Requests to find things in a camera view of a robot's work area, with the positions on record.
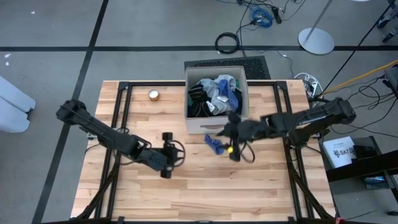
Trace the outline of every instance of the cable bundle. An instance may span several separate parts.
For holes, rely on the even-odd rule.
[[[257,9],[251,11],[251,20],[256,21],[256,24],[263,28],[270,28],[274,17],[267,10],[257,7]]]

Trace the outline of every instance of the blue cloth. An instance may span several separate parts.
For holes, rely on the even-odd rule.
[[[223,143],[220,140],[212,139],[208,134],[205,135],[205,143],[209,145],[217,155],[224,153]]]
[[[236,111],[238,108],[238,99],[236,98],[234,92],[232,92],[229,83],[226,80],[220,80],[218,83],[218,91],[220,96],[227,96],[228,103],[231,106],[233,111]]]

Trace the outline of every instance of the black cloth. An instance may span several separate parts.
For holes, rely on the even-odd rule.
[[[194,102],[191,106],[188,106],[189,118],[207,118],[213,116],[210,112],[207,103],[204,102]]]
[[[235,89],[233,93],[236,99],[238,99],[238,108],[236,109],[235,113],[241,115],[243,107],[242,93],[238,89]],[[187,111],[188,118],[207,118],[211,116],[227,116],[227,113],[213,115],[213,113],[210,112],[206,101],[211,102],[211,98],[207,96],[206,91],[203,91],[203,85],[197,84],[193,86],[190,90],[188,90],[188,94],[193,102],[191,106],[188,106],[188,111]]]
[[[235,89],[234,95],[236,99],[238,99],[238,108],[236,109],[235,112],[239,115],[242,115],[242,107],[243,107],[242,92],[240,92],[238,89]]]
[[[207,94],[206,91],[203,90],[202,84],[194,85],[188,90],[188,94],[192,102],[204,102],[207,100]]]

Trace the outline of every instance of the white object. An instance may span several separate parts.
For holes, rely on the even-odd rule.
[[[301,80],[305,80],[311,84],[311,86],[313,87],[313,92],[308,93],[311,97],[315,96],[318,87],[320,89],[320,93],[323,92],[323,88],[322,88],[321,84],[318,82],[318,80],[314,76],[312,76],[308,73],[301,72],[301,73],[297,74],[296,76],[294,76],[294,78],[295,79],[299,78]]]
[[[27,113],[36,102],[0,77],[0,131],[21,133],[29,127]]]
[[[210,112],[213,112],[216,109],[209,101],[206,101],[207,106],[209,107]]]
[[[228,67],[190,67],[185,70],[185,122],[188,134],[216,134],[224,129],[228,122],[227,116],[215,116],[209,118],[188,118],[188,90],[196,85],[202,78],[216,79],[219,75],[228,74],[239,81],[239,89],[242,92],[242,115],[245,120],[249,116],[248,83],[242,66]]]
[[[328,1],[312,28],[304,29],[298,35],[298,42],[310,53],[323,55],[330,53],[335,48],[335,40],[333,40],[333,37],[326,31],[317,28],[318,23],[328,10],[331,2],[332,0]]]
[[[354,142],[350,137],[325,141],[323,147],[333,168],[351,164],[351,159],[356,158]]]
[[[29,127],[27,114],[0,97],[0,131],[21,133]]]
[[[36,107],[36,101],[3,77],[0,77],[0,97],[25,113]]]
[[[226,96],[217,96],[217,99],[221,100],[222,102],[227,102],[229,99]]]

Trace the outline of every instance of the round white base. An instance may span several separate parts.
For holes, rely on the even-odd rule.
[[[298,42],[308,52],[323,55],[330,53],[335,48],[335,40],[331,35],[321,29],[315,28],[307,41],[308,33],[311,28],[304,29],[298,35]]]

